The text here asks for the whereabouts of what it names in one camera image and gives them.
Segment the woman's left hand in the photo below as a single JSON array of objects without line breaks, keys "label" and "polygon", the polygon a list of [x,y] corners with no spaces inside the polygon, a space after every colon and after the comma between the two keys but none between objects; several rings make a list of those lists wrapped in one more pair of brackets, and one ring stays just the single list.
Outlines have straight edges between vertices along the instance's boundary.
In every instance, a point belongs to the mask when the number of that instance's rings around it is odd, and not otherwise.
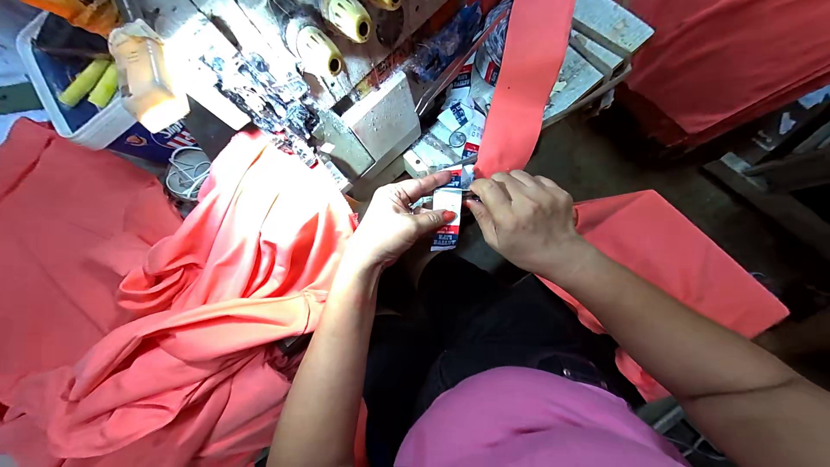
[{"label": "woman's left hand", "polygon": [[410,204],[449,183],[450,178],[449,172],[438,172],[378,188],[349,241],[349,256],[367,265],[389,266],[420,237],[452,221],[455,214],[445,209],[419,208],[415,214],[409,209]]}]

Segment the forearm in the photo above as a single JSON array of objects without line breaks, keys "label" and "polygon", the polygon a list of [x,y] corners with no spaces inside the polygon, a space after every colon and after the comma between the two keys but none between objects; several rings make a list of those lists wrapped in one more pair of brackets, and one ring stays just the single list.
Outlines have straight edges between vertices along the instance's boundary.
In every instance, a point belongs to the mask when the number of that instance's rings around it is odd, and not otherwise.
[{"label": "forearm", "polygon": [[346,253],[286,398],[268,465],[350,465],[379,266]]},{"label": "forearm", "polygon": [[553,282],[579,300],[678,399],[749,391],[797,377],[744,337],[693,312],[587,243]]}]

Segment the white cord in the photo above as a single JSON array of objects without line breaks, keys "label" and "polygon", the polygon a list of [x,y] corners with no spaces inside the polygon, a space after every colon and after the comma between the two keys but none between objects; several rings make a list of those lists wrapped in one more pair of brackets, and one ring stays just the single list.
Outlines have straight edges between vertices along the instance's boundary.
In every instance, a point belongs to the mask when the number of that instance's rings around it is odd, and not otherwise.
[{"label": "white cord", "polygon": [[[170,190],[170,193],[175,194],[181,199],[186,199],[187,201],[196,201],[198,200],[199,189],[202,188],[202,183],[205,179],[210,175],[210,162],[203,161],[196,165],[188,164],[187,162],[182,162],[180,160],[176,160],[176,155],[182,150],[199,150],[197,148],[179,148],[170,155],[170,165],[171,168],[168,169],[167,177],[164,181],[164,184],[167,185],[167,189]],[[207,165],[207,169],[205,169],[201,174],[197,175],[199,169],[203,166]],[[187,187],[184,191],[177,191],[170,186],[171,177],[174,175],[178,176],[178,185],[182,187]]]}]

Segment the yellow tube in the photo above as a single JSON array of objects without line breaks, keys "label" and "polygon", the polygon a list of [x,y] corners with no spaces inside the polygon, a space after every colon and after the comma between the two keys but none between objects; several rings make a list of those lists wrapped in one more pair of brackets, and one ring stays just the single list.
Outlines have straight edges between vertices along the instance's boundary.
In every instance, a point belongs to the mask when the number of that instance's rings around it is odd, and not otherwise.
[{"label": "yellow tube", "polygon": [[98,80],[98,84],[90,91],[90,96],[86,99],[98,107],[106,107],[118,89],[118,67],[115,63],[110,63],[104,75]]},{"label": "yellow tube", "polygon": [[393,12],[401,7],[401,0],[369,0],[375,7]]},{"label": "yellow tube", "polygon": [[320,13],[344,36],[357,42],[366,42],[372,31],[372,18],[357,0],[322,0]]},{"label": "yellow tube", "polygon": [[84,71],[78,73],[75,80],[57,97],[57,100],[74,107],[92,89],[110,65],[109,60],[94,60]]},{"label": "yellow tube", "polygon": [[343,71],[343,54],[334,42],[315,26],[300,29],[295,48],[303,66],[310,73],[337,76]]}]

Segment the stack of fabric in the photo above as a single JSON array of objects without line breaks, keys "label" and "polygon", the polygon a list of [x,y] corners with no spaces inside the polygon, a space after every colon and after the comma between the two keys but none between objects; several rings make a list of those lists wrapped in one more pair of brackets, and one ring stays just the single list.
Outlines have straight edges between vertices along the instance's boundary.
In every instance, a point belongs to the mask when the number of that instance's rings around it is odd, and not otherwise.
[{"label": "stack of fabric", "polygon": [[354,230],[334,181],[260,133],[182,222],[150,174],[29,120],[0,146],[0,224],[0,451],[21,465],[249,464],[298,364],[275,342],[315,329]]},{"label": "stack of fabric", "polygon": [[830,84],[830,3],[630,0],[655,29],[619,98],[649,136],[694,146]]}]

